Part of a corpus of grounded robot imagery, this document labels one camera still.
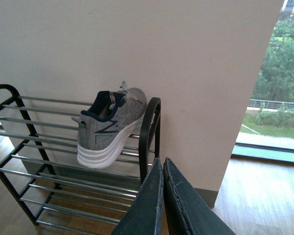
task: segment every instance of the grass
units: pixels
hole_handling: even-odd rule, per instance
[[[287,137],[294,139],[294,129],[291,127],[276,128],[274,126],[258,126],[255,124],[256,116],[246,114],[243,120],[243,124],[254,131],[257,131],[261,135],[274,136],[274,137]],[[240,132],[254,134],[254,132],[241,126]]]

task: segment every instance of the sneaker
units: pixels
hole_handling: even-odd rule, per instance
[[[126,139],[136,128],[146,110],[146,96],[138,88],[101,91],[94,103],[72,117],[78,123],[77,160],[89,168],[110,166],[120,155]]]

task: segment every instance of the white sole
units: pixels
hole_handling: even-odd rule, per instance
[[[77,145],[77,161],[88,168],[101,169],[110,166],[121,154],[126,139],[133,133],[139,120],[123,128],[111,144],[103,150],[89,150]]]

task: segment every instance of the railing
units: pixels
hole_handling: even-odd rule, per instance
[[[281,101],[261,100],[261,99],[251,99],[249,101],[248,107],[260,108],[262,103],[265,103],[264,109],[278,110],[278,109],[281,109],[282,107],[285,107],[288,110],[290,109],[294,110],[294,103],[292,102],[281,102]]]

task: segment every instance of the glass window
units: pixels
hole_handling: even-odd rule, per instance
[[[294,18],[275,25],[237,143],[294,149]]]

